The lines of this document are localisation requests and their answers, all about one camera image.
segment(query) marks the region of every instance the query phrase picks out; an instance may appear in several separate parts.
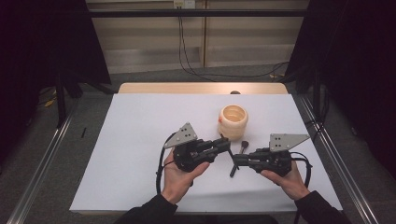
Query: person's right hand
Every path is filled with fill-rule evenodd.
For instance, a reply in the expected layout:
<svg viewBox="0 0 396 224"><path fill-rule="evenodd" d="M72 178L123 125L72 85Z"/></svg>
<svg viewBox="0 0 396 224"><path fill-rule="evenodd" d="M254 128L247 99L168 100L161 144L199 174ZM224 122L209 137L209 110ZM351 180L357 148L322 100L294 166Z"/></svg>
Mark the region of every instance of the person's right hand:
<svg viewBox="0 0 396 224"><path fill-rule="evenodd" d="M301 179L301 175L298 171L295 161L291 162L291 171L284 177L268 170L263 170L261 172L261 175L278 184L283 189L283 191L285 191L285 193L294 201L302 199L310 193L310 191L305 187L303 180Z"/></svg>

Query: gray floor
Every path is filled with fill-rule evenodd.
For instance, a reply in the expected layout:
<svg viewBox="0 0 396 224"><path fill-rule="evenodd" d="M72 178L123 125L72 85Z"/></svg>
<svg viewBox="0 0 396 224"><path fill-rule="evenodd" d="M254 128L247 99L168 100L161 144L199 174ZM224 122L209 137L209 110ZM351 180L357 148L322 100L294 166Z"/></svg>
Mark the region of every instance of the gray floor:
<svg viewBox="0 0 396 224"><path fill-rule="evenodd" d="M272 65L235 66L196 69L198 74L211 73L233 76L254 76L272 70ZM285 67L277 71L282 74ZM215 77L210 78L224 82L271 82L268 76L261 77ZM182 70L157 71L134 74L112 75L113 84L108 87L117 90L123 82L162 82L162 81L207 81ZM112 97L105 95L87 85L82 85L84 95L78 99L67 99L69 109L75 106L75 113L56 154L51 161L45 179L39 186L30 210L24 222L19 223L112 223L117 216L82 216L68 211L76 193L94 144L100 132ZM287 84L305 121L310 120L302 103L304 96L295 94L294 83ZM49 99L51 92L41 96ZM44 107L39 105L28 131L22 137L13 153L3 164L0 175L0 223L7 223L12 211L24 193L30 179L45 154L57 124L56 105ZM331 136L339 154L346 164L353 180L359 186L361 195L367 200L378 223L394 223L396 214L396 181L373 158L365 142L351 131L351 124L337 106L330 101L330 111L326 118L326 130ZM313 126L308 131L315 135ZM352 223L364 223L356 203L344 186L343 178L333 166L325 146L319 137L316 148L323 164L331 177L332 184L345 213ZM292 223L293 213L272 214L279 223Z"/></svg>

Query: table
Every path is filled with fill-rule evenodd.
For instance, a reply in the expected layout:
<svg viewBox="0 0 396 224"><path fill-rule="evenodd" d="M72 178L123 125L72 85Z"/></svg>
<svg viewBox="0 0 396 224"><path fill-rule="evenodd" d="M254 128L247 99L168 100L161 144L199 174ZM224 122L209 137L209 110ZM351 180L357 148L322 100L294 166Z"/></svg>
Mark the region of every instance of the table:
<svg viewBox="0 0 396 224"><path fill-rule="evenodd" d="M244 94L229 95L230 91ZM286 88L278 83L122 85L108 110L70 210L81 214L122 212L148 201L155 194L155 175L150 174L156 172L163 141L184 124L181 121L188 119L192 119L199 138L215 140L216 122L212 123L210 117L215 117L225 104L242 105L249 113L245 137L251 147L247 153L266 147L271 132L306 133L292 97L285 93ZM232 143L233 153L239 150L238 146L240 142ZM303 152L315 167L311 186L320 189L326 200L342 210L312 142L305 141L293 150ZM194 187L178 204L177 211L180 214L245 214L295 210L293 201L278 186L258 178L249 168L239 170L235 178L230 178L232 167L229 155L218 155L205 172L208 174L194 181ZM304 178L304 164L299 167Z"/></svg>

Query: hand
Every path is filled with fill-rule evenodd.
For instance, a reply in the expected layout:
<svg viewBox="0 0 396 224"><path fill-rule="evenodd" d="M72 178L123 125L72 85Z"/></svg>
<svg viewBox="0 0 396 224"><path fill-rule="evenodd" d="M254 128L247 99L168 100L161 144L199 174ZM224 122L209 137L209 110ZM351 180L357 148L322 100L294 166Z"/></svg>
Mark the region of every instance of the hand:
<svg viewBox="0 0 396 224"><path fill-rule="evenodd" d="M284 177L281 177L280 175L277 175L276 173L268 170L263 170L261 172L261 175L278 184L283 189L283 191L285 191L285 193L294 201L302 199L310 193L310 191L304 185L303 180L301 179L301 175L298 171L295 161L291 162L291 171Z"/></svg>
<svg viewBox="0 0 396 224"><path fill-rule="evenodd" d="M163 164L173 161L173 149L165 159ZM183 196L189 190L192 180L201 175L209 167L209 162L203 162L198 165L192 172L186 173L177 168L174 162L164 167L164 186L161 195L172 204L180 202Z"/></svg>

